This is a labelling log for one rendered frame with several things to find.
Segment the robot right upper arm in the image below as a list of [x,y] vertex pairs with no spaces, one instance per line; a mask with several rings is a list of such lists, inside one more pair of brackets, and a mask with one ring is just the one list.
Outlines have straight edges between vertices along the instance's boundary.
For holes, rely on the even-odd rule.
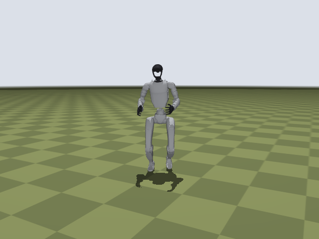
[[150,85],[150,83],[145,83],[144,85],[143,85],[143,88],[142,88],[142,91],[141,91],[141,94],[140,94],[140,102],[143,102],[143,103],[145,103],[145,96],[146,96],[146,94],[147,94],[147,90],[149,89],[149,85]]

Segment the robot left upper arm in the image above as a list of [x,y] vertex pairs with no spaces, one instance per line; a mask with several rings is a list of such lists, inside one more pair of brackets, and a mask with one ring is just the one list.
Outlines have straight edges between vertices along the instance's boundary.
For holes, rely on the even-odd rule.
[[177,101],[177,98],[179,97],[178,97],[178,92],[177,92],[175,84],[173,82],[167,82],[167,85],[168,85],[168,88],[171,89],[172,96],[174,97],[172,102]]

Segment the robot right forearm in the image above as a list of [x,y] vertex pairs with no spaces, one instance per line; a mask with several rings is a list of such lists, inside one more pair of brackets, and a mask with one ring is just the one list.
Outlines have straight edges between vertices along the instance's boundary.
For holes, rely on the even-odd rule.
[[[144,103],[143,103],[143,102],[140,102],[140,98],[139,98],[139,99],[138,99],[138,107],[139,107],[140,105],[143,107],[143,110],[144,110]],[[143,110],[142,110],[142,112],[143,112]]]

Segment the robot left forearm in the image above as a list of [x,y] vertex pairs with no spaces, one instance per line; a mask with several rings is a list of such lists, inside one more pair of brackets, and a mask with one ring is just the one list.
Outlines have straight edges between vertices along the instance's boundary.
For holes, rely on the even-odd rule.
[[180,99],[177,98],[177,101],[174,101],[174,102],[172,103],[172,106],[174,107],[174,111],[175,111],[175,109],[179,106],[179,104],[180,104]]

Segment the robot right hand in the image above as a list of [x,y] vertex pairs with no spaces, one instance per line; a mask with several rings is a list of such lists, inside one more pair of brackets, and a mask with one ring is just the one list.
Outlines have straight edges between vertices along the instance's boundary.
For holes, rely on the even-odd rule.
[[[138,107],[138,110],[137,110],[137,115],[141,114],[140,112],[142,112],[142,110],[143,110],[143,107],[140,105]],[[141,115],[139,115],[139,116],[141,116]]]

